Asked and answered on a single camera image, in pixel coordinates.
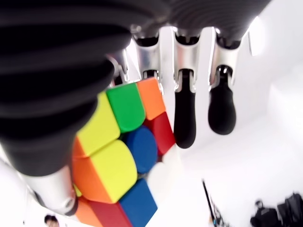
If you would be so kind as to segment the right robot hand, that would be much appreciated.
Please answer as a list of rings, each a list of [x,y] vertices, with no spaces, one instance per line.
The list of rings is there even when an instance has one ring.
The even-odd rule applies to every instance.
[[[0,143],[35,199],[72,216],[76,132],[114,75],[108,55],[163,26],[213,26],[233,45],[267,0],[3,0],[0,3]]]

